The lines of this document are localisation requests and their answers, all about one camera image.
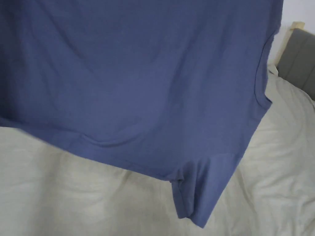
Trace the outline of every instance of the bedding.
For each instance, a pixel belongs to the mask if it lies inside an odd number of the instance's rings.
[[[0,235],[315,234],[315,109],[269,73],[273,105],[204,229],[179,220],[167,182],[0,128]]]
[[[204,227],[271,105],[282,6],[2,0],[0,125],[170,181],[178,217]]]

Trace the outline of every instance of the bed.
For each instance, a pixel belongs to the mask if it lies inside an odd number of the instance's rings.
[[[312,42],[294,29],[270,65],[273,105],[204,229],[177,218],[168,182],[0,128],[0,235],[315,235],[315,57],[300,55]]]

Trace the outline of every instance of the blue t-shirt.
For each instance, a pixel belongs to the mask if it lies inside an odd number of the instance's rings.
[[[204,227],[271,105],[283,0],[2,0],[0,125],[172,183]]]

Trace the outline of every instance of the shirt sleeve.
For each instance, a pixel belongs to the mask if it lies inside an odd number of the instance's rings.
[[[241,156],[218,154],[198,162],[188,162],[171,181],[179,218],[189,218],[204,228]]]

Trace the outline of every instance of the headboard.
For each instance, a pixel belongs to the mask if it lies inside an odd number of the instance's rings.
[[[277,66],[279,77],[315,100],[315,35],[301,29],[301,25],[291,29],[292,35]]]

